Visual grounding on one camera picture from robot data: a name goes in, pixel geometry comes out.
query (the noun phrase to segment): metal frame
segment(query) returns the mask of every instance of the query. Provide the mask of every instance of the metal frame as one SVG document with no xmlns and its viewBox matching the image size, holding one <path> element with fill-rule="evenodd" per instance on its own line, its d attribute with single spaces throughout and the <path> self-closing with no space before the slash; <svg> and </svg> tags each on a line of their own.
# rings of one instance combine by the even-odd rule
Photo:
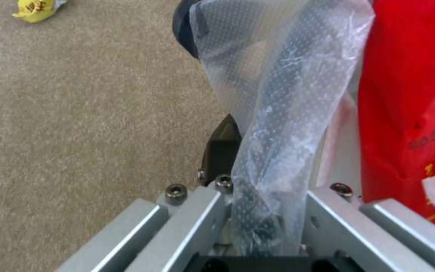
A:
<svg viewBox="0 0 435 272">
<path fill-rule="evenodd" d="M 308 192 L 303 243 L 319 256 L 345 252 L 365 271 L 435 271 L 327 187 Z"/>
<path fill-rule="evenodd" d="M 221 193 L 198 187 L 126 271 L 183 271 L 193 255 L 209 252 L 225 220 Z"/>
<path fill-rule="evenodd" d="M 435 266 L 435 225 L 393 199 L 362 205 L 360 211 Z"/>
<path fill-rule="evenodd" d="M 167 219 L 166 208 L 142 199 L 135 200 L 57 271 L 122 271 Z"/>
</svg>

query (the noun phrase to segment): red bag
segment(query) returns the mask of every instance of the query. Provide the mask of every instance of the red bag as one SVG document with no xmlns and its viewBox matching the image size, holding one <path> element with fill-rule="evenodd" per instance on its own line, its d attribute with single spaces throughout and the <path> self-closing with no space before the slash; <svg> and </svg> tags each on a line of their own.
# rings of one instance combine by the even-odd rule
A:
<svg viewBox="0 0 435 272">
<path fill-rule="evenodd" d="M 359 87 L 364 201 L 395 198 L 435 223 L 435 0 L 375 0 Z"/>
</svg>

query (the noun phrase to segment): beige carpet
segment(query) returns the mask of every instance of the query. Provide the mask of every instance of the beige carpet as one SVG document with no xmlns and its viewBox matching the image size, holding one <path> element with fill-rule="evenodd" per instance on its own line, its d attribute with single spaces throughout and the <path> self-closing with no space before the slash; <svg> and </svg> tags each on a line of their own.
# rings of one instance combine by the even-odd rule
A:
<svg viewBox="0 0 435 272">
<path fill-rule="evenodd" d="M 195 184 L 224 117 L 171 34 L 177 0 L 0 1 L 0 271 L 58 267 L 135 198 Z"/>
</svg>

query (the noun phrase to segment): yellow wrapper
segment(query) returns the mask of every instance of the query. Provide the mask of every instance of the yellow wrapper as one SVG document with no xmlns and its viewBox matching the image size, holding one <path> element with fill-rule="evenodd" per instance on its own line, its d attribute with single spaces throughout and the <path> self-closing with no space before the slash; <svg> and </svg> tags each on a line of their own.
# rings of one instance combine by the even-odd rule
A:
<svg viewBox="0 0 435 272">
<path fill-rule="evenodd" d="M 53 7 L 54 0 L 19 0 L 19 12 L 13 16 L 26 22 L 37 23 L 52 16 L 55 13 Z"/>
</svg>

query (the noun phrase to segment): black plastic part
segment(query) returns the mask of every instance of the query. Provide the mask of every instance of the black plastic part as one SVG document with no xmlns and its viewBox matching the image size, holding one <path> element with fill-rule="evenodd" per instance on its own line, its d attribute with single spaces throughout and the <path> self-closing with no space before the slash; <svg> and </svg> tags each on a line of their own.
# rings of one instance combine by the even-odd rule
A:
<svg viewBox="0 0 435 272">
<path fill-rule="evenodd" d="M 362 272 L 343 258 L 216 257 L 196 255 L 185 272 Z"/>
<path fill-rule="evenodd" d="M 231 175 L 234 160 L 241 144 L 241 135 L 233 117 L 228 114 L 213 132 L 202 157 L 200 183 L 210 184 L 219 175 Z"/>
<path fill-rule="evenodd" d="M 181 0 L 174 11 L 174 17 L 172 19 L 172 32 L 174 36 L 182 47 L 196 59 L 198 59 L 199 56 L 190 27 L 189 9 L 197 2 L 199 2 L 199 0 Z"/>
</svg>

